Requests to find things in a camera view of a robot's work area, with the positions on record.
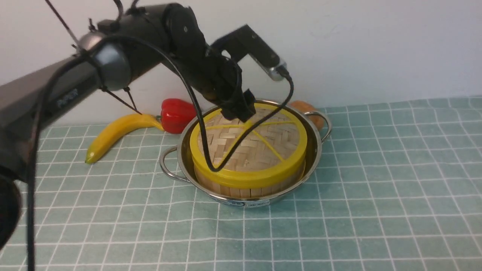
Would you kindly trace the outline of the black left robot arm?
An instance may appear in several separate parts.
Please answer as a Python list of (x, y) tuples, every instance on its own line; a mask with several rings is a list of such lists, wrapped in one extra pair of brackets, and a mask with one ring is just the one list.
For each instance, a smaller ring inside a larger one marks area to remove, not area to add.
[(1, 246), (20, 220), (22, 200), (14, 182), (32, 183), (40, 132), (94, 91), (124, 89), (162, 64), (219, 106), (224, 117), (251, 118), (255, 98), (241, 89), (237, 61), (223, 56), (218, 44), (205, 41), (190, 7), (132, 5), (117, 19), (100, 21), (79, 40), (74, 55), (2, 85)]

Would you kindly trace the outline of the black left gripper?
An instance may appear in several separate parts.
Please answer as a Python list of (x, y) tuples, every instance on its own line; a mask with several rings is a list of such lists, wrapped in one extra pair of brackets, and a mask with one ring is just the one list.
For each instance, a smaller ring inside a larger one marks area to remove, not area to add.
[(220, 106), (226, 120), (246, 122), (255, 114), (255, 97), (250, 89), (242, 92), (239, 68), (207, 45), (181, 46), (181, 76), (195, 108), (197, 90), (207, 101)]

